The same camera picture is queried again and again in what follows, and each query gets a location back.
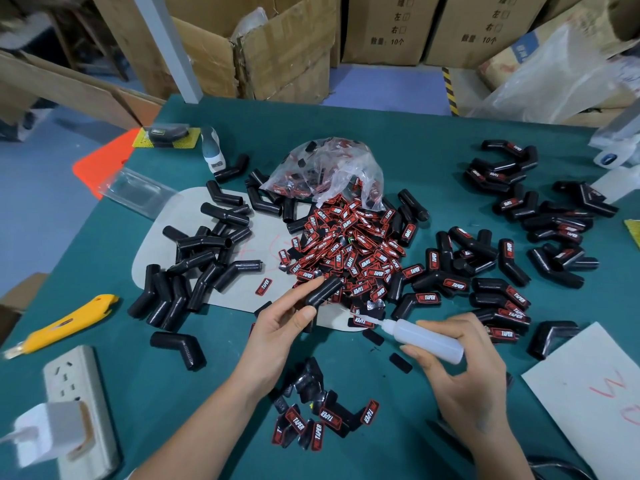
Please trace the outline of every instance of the green table surface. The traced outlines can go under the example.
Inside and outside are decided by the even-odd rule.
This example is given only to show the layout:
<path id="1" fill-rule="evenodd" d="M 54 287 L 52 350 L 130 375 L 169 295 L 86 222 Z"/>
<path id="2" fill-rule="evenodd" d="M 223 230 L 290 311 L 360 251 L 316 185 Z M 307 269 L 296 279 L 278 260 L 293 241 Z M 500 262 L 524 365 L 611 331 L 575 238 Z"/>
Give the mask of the green table surface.
<path id="1" fill-rule="evenodd" d="M 556 180 L 593 182 L 602 174 L 591 162 L 596 151 L 587 147 L 592 133 L 587 128 L 223 98 L 205 98 L 199 105 L 187 105 L 177 96 L 164 105 L 157 121 L 213 126 L 229 160 L 239 153 L 249 153 L 250 169 L 257 167 L 265 173 L 274 170 L 289 150 L 310 139 L 341 136 L 361 140 L 371 147 L 384 171 L 386 195 L 397 202 L 394 194 L 406 187 L 431 213 L 428 223 L 420 224 L 405 265 L 424 261 L 424 249 L 435 245 L 439 230 L 459 225 L 476 233 L 489 228 L 496 243 L 502 237 L 515 240 L 517 262 L 533 277 L 523 293 L 533 303 L 529 314 L 534 322 L 569 319 L 587 325 L 599 321 L 632 359 L 640 361 L 640 322 L 636 320 L 633 291 L 640 253 L 622 222 L 639 217 L 640 194 L 624 199 L 613 219 L 599 217 L 594 229 L 586 234 L 588 255 L 599 258 L 602 265 L 586 275 L 584 288 L 569 290 L 539 277 L 525 256 L 532 244 L 525 240 L 524 231 L 494 215 L 491 205 L 496 197 L 475 192 L 462 177 L 472 158 L 492 158 L 479 149 L 484 139 L 535 144 L 540 165 L 530 172 L 525 186 L 538 190 L 542 198 L 554 198 L 550 188 Z M 211 178 L 199 144 L 194 150 L 139 149 L 127 167 L 179 191 L 203 186 Z M 243 190 L 244 178 L 223 188 Z M 0 424 L 2 431 L 9 431 L 16 416 L 46 400 L 43 366 L 80 344 L 93 346 L 123 455 L 117 479 L 139 466 L 228 377 L 254 322 L 252 314 L 215 306 L 209 307 L 206 315 L 190 316 L 181 332 L 197 336 L 202 345 L 208 364 L 199 372 L 185 370 L 177 352 L 151 348 L 148 341 L 155 329 L 126 314 L 126 308 L 140 293 L 131 279 L 131 264 L 150 226 L 148 219 L 103 199 L 6 347 L 98 294 L 118 295 L 119 308 L 104 322 L 74 337 L 32 355 L 0 362 Z M 493 271 L 488 276 L 501 274 Z M 411 320 L 439 320 L 469 309 L 466 298 L 445 299 L 441 308 L 414 311 Z M 528 341 L 527 337 L 515 346 L 499 346 L 508 370 L 517 377 L 508 397 L 511 425 L 527 454 L 552 454 L 580 464 L 578 455 L 519 377 L 536 363 L 525 352 Z M 334 389 L 339 401 L 352 411 L 366 405 L 370 398 L 379 401 L 377 418 L 371 427 L 362 427 L 346 439 L 327 432 L 321 453 L 303 451 L 297 444 L 284 450 L 269 443 L 277 413 L 265 400 L 223 476 L 304 475 L 307 480 L 327 475 L 398 480 L 470 477 L 472 468 L 426 423 L 436 418 L 437 409 L 422 371 L 414 367 L 405 375 L 395 368 L 388 361 L 395 351 L 393 340 L 374 347 L 359 333 L 318 329 L 300 339 L 292 349 L 290 362 L 315 356 L 324 373 L 325 387 Z M 292 396 L 289 403 L 296 398 Z M 312 417 L 307 406 L 302 411 L 306 419 Z M 3 445 L 0 478 L 5 477 L 51 479 L 57 477 L 57 468 L 50 461 L 17 472 L 12 447 Z"/>

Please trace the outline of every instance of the power strip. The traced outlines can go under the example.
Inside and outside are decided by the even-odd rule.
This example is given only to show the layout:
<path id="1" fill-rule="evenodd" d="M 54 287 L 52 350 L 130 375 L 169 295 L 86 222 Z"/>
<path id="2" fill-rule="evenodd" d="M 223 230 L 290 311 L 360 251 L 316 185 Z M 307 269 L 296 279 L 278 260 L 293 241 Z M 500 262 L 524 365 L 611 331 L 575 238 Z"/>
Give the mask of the power strip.
<path id="1" fill-rule="evenodd" d="M 93 349 L 81 345 L 69 350 L 43 372 L 49 401 L 82 401 L 91 425 L 87 442 L 58 459 L 60 480 L 102 480 L 118 468 L 120 455 Z"/>

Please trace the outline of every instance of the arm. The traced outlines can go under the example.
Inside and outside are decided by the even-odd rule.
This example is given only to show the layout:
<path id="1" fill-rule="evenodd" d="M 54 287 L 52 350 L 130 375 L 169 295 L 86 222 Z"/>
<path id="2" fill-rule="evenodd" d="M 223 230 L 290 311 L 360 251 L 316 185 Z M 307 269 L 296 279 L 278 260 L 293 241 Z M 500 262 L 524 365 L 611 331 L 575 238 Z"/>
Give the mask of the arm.
<path id="1" fill-rule="evenodd" d="M 474 457 L 478 479 L 533 480 L 507 420 L 507 369 L 482 323 L 469 313 L 417 324 L 458 339 L 465 348 L 467 371 L 450 376 L 434 355 L 401 347 L 422 366 L 442 416 Z"/>
<path id="2" fill-rule="evenodd" d="M 293 307 L 323 281 L 317 278 L 289 290 L 260 313 L 231 377 L 131 480 L 218 478 L 256 405 L 276 385 L 291 344 L 316 316 L 313 306 L 295 313 Z"/>

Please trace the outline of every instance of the blue floor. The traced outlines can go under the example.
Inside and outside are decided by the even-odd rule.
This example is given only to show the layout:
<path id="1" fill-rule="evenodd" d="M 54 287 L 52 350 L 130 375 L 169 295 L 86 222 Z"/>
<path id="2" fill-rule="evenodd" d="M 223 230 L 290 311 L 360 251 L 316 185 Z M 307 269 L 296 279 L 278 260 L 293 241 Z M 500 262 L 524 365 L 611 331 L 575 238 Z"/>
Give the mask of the blue floor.
<path id="1" fill-rule="evenodd" d="M 342 65 L 330 84 L 325 105 L 450 114 L 439 68 Z M 142 90 L 135 80 L 125 85 Z M 0 142 L 0 296 L 30 274 L 53 270 L 97 203 L 73 164 L 123 132 L 57 107 L 24 143 Z"/>

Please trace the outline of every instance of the hand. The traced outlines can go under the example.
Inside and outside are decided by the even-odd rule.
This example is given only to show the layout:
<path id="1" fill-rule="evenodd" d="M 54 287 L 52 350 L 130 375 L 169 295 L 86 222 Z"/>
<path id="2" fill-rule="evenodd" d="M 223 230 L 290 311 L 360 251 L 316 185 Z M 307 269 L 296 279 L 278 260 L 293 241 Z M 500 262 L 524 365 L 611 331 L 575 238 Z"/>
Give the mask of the hand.
<path id="1" fill-rule="evenodd" d="M 402 346 L 423 368 L 442 416 L 472 452 L 484 442 L 510 435 L 506 412 L 507 368 L 484 326 L 472 313 L 417 325 L 458 339 L 465 348 L 467 371 L 450 376 L 441 362 L 418 347 Z"/>
<path id="2" fill-rule="evenodd" d="M 230 378 L 256 403 L 275 387 L 291 344 L 316 316 L 313 306 L 305 306 L 296 312 L 295 305 L 323 282 L 324 278 L 320 277 L 293 288 L 260 312 Z"/>

